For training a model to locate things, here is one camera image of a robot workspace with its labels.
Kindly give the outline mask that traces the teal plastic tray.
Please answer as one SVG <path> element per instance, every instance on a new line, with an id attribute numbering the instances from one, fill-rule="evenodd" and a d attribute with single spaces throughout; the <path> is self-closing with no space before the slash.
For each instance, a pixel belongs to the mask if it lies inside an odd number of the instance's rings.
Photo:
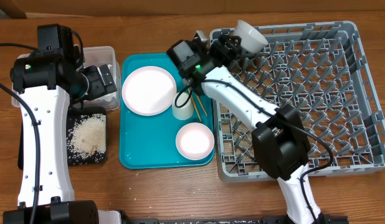
<path id="1" fill-rule="evenodd" d="M 178 120 L 172 109 L 153 115 L 134 113 L 122 102 L 120 107 L 119 159 L 128 169 L 157 169 L 171 167 L 204 166 L 212 161 L 215 150 L 200 160 L 183 157 L 176 147 L 178 131 L 189 123 L 202 123 L 214 130 L 212 100 L 200 97 L 203 109 L 194 111 L 187 120 Z"/>

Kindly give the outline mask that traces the grey dishwasher rack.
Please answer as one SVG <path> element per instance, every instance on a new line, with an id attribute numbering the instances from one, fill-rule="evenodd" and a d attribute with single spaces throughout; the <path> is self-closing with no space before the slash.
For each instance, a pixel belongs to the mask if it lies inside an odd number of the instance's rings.
<path id="1" fill-rule="evenodd" d="M 356 25 L 350 21 L 260 26 L 268 44 L 230 65 L 250 91 L 296 107 L 311 141 L 309 166 L 319 176 L 385 169 L 385 117 Z"/>

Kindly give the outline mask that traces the black tray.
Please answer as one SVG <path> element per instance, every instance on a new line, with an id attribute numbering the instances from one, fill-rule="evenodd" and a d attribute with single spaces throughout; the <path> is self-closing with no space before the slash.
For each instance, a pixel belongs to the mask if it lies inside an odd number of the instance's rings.
<path id="1" fill-rule="evenodd" d="M 107 111 L 71 109 L 67 114 L 67 162 L 70 166 L 103 164 L 107 159 Z"/>

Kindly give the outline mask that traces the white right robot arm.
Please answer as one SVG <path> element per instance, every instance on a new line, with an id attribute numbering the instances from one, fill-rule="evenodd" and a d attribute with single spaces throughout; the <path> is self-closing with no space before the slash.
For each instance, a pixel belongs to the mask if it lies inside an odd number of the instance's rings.
<path id="1" fill-rule="evenodd" d="M 305 131 L 297 110 L 291 105 L 278 107 L 250 91 L 236 80 L 228 67 L 242 52 L 239 36 L 221 35 L 212 45 L 196 34 L 192 40 L 179 40 L 167 55 L 185 81 L 186 89 L 217 101 L 236 116 L 251 133 L 255 161 L 277 180 L 287 204 L 290 223 L 326 223 L 316 204 L 308 175 L 310 139 L 329 146 Z"/>

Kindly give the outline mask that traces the clear plastic bin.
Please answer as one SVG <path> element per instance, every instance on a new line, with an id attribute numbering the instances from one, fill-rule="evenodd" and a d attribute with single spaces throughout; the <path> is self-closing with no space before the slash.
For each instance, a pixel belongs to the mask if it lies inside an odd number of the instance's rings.
<path id="1" fill-rule="evenodd" d="M 11 68 L 13 99 L 26 98 L 30 93 L 33 99 L 47 96 L 55 90 L 69 98 L 69 106 L 79 105 L 84 108 L 101 106 L 106 110 L 115 110 L 120 106 L 120 71 L 112 47 L 83 48 L 80 55 L 75 55 L 71 47 L 66 54 L 64 48 L 40 50 L 28 57 L 18 58 Z M 117 91 L 101 96 L 96 100 L 83 100 L 87 92 L 88 80 L 79 70 L 91 65 L 97 67 L 109 64 Z"/>

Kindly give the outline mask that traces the white paper cup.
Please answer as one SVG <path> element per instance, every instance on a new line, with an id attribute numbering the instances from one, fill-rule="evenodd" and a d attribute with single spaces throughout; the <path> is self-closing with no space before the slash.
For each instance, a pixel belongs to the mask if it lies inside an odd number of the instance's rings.
<path id="1" fill-rule="evenodd" d="M 176 107 L 176 104 L 181 106 L 183 103 L 186 104 L 180 108 Z M 172 102 L 172 113 L 178 120 L 187 120 L 193 115 L 194 107 L 189 95 L 186 92 L 179 92 L 174 96 Z"/>

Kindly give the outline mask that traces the pile of rice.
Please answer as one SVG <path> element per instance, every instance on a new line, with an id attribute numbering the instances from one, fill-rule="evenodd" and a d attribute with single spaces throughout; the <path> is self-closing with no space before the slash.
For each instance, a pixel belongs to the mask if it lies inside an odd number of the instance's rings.
<path id="1" fill-rule="evenodd" d="M 77 116 L 69 129 L 70 139 L 67 147 L 75 159 L 94 159 L 103 156 L 107 151 L 107 118 L 105 114 L 84 114 Z"/>

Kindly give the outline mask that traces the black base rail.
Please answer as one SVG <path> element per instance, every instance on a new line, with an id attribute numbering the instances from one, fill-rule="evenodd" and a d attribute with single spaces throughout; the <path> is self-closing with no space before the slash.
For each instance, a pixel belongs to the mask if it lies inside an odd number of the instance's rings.
<path id="1" fill-rule="evenodd" d="M 184 219 L 184 220 L 159 220 L 156 218 L 130 219 L 126 223 L 132 224 L 287 224 L 292 222 L 287 215 L 266 216 L 262 218 L 226 218 L 226 219 Z M 320 215 L 321 224 L 348 224 L 348 217 L 332 217 L 331 215 Z"/>

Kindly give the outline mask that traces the small white bowl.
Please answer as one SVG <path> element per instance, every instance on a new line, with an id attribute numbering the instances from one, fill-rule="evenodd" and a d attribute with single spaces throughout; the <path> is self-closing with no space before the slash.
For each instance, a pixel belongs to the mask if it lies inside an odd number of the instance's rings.
<path id="1" fill-rule="evenodd" d="M 188 123 L 176 135 L 176 149 L 184 158 L 198 161 L 213 151 L 214 141 L 214 135 L 206 125 Z"/>

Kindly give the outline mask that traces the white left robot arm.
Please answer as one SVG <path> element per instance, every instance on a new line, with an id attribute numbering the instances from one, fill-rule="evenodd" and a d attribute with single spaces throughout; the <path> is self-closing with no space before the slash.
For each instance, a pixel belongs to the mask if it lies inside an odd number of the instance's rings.
<path id="1" fill-rule="evenodd" d="M 11 68 L 7 92 L 20 103 L 23 178 L 15 210 L 4 223 L 126 223 L 119 210 L 76 200 L 67 160 L 67 114 L 74 103 L 113 93 L 107 65 L 84 67 L 76 31 L 59 24 L 37 28 L 37 47 Z"/>

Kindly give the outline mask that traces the wooden chopstick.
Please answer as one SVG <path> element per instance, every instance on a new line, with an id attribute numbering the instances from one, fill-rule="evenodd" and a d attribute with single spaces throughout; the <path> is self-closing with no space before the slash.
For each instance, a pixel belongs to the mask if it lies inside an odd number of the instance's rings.
<path id="1" fill-rule="evenodd" d="M 202 119 L 201 119 L 201 116 L 200 116 L 200 114 L 199 114 L 199 112 L 198 112 L 197 105 L 196 105 L 196 103 L 195 103 L 195 100 L 194 100 L 193 95 L 191 95 L 191 101 L 192 101 L 192 105 L 193 105 L 193 107 L 194 107 L 194 110 L 195 110 L 195 112 L 196 112 L 196 114 L 197 114 L 197 117 L 198 117 L 199 121 L 201 122 Z"/>
<path id="2" fill-rule="evenodd" d="M 203 105 L 203 103 L 202 103 L 200 97 L 199 97 L 198 95 L 196 95 L 196 98 L 197 98 L 197 100 L 198 100 L 198 102 L 199 102 L 199 104 L 200 104 L 200 106 L 201 106 L 201 108 L 202 108 L 204 114 L 207 116 L 207 111 L 206 111 L 206 109 L 205 109 L 205 107 L 204 107 L 204 105 Z"/>

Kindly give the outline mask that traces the large white plate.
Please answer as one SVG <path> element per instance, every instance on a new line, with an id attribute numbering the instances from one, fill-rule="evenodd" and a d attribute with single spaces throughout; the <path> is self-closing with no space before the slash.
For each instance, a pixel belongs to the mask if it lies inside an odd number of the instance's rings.
<path id="1" fill-rule="evenodd" d="M 154 116 L 171 106 L 176 90 L 176 82 L 167 70 L 145 66 L 126 77 L 121 94 L 130 111 L 142 116 Z"/>

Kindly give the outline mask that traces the grey bowl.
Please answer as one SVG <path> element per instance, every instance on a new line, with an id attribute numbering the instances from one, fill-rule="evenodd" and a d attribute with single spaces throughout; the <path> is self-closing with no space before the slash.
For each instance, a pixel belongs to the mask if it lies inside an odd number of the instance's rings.
<path id="1" fill-rule="evenodd" d="M 240 45 L 251 53 L 260 52 L 267 44 L 267 39 L 253 26 L 243 20 L 238 20 L 233 36 L 240 37 Z"/>

